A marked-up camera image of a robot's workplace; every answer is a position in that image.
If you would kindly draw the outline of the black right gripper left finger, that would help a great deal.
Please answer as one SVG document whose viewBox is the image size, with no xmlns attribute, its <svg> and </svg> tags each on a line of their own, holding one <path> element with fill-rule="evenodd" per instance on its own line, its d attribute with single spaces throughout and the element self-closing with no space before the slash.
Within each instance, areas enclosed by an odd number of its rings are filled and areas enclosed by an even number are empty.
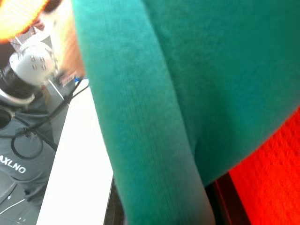
<svg viewBox="0 0 300 225">
<path fill-rule="evenodd" d="M 126 217 L 114 182 L 114 178 L 112 178 L 107 208 L 105 212 L 104 225 L 125 224 Z"/>
</svg>

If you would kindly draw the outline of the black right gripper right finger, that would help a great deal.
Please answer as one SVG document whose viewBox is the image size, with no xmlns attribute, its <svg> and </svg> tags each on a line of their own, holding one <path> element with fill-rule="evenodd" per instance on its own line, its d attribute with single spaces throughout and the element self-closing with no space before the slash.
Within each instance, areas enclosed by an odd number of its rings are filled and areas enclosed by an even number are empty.
<svg viewBox="0 0 300 225">
<path fill-rule="evenodd" d="M 205 188 L 216 225 L 251 225 L 229 173 Z"/>
</svg>

